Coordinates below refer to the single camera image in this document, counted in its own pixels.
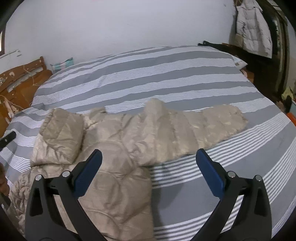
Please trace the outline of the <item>person's left hand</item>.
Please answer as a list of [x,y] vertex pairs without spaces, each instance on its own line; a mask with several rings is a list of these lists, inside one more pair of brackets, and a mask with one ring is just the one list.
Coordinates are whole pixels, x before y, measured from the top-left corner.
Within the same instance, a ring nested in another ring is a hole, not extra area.
[[5,196],[9,196],[10,187],[5,176],[5,169],[2,163],[0,163],[0,192]]

